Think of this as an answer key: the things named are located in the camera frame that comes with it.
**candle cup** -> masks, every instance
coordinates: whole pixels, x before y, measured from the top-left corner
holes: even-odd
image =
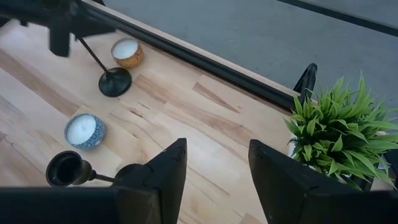
[[[123,38],[114,43],[111,53],[114,61],[126,69],[137,67],[144,59],[141,45],[130,38]]]
[[[64,135],[71,146],[77,149],[91,149],[104,138],[105,125],[95,115],[78,114],[65,126]]]

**green plant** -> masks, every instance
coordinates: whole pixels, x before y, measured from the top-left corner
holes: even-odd
[[[294,98],[293,121],[285,120],[296,135],[290,140],[295,144],[293,158],[357,189],[349,175],[364,180],[377,177],[394,185],[387,171],[375,168],[378,163],[387,167],[381,155],[398,149],[398,134],[378,135],[379,131],[398,129],[385,118],[391,110],[374,105],[363,77],[355,92],[347,86],[342,89],[343,82],[340,78],[319,97],[313,94],[318,103],[307,98],[302,105]]]

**white candle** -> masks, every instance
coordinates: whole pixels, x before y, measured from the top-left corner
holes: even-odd
[[[119,59],[133,56],[138,50],[138,42],[136,40],[123,40],[114,46],[113,56]]]
[[[94,117],[87,114],[79,116],[68,128],[68,141],[72,144],[81,144],[89,140],[95,132],[95,126]]]

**wooden tabletop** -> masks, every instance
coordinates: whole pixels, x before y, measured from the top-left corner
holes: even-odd
[[[266,223],[249,170],[249,140],[287,153],[290,133],[282,118],[289,114],[143,42],[145,59],[130,70],[132,87],[108,98],[98,89],[103,72],[83,46],[72,42],[70,57],[57,57],[47,36],[47,28],[16,21],[0,29],[1,186],[48,186],[46,166],[61,151],[76,150],[98,173],[113,176],[187,138],[179,223]],[[85,40],[111,68],[117,67],[111,46],[124,36]],[[78,113],[106,124],[104,141],[92,151],[64,140],[66,123]]]

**candle holder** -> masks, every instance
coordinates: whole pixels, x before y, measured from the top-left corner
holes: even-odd
[[[84,48],[88,53],[90,53],[97,64],[104,70],[104,73],[98,82],[98,88],[102,94],[108,97],[117,97],[127,92],[132,83],[129,71],[121,67],[107,69],[87,43],[82,38],[78,38],[78,40],[83,44]]]
[[[137,67],[144,59],[141,44],[131,38],[122,38],[113,44],[111,49],[114,61],[123,68]]]
[[[65,126],[66,141],[77,149],[91,149],[105,136],[105,124],[97,116],[83,113],[74,116]]]
[[[57,154],[47,166],[45,178],[52,187],[84,184],[88,180],[103,180],[114,182],[114,178],[97,174],[91,164],[73,151],[63,151]]]

